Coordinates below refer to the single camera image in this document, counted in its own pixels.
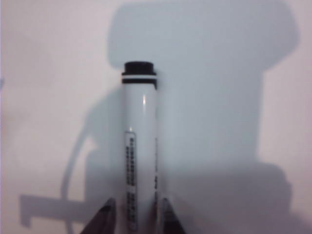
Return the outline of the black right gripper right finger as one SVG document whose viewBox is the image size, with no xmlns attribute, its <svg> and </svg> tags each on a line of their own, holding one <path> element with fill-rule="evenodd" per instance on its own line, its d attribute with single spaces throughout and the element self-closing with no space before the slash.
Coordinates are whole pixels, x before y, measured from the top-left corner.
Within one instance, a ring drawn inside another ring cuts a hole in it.
<svg viewBox="0 0 312 234">
<path fill-rule="evenodd" d="M 158 203 L 157 210 L 157 233 L 158 234 L 185 234 L 174 209 L 167 198 L 162 198 Z"/>
</svg>

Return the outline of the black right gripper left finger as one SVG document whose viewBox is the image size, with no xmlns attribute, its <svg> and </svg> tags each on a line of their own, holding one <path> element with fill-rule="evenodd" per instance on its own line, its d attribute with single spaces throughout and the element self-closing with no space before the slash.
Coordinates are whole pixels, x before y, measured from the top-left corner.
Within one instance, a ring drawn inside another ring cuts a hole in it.
<svg viewBox="0 0 312 234">
<path fill-rule="evenodd" d="M 82 230 L 83 234 L 114 234 L 117 220 L 116 200 L 109 198 Z"/>
</svg>

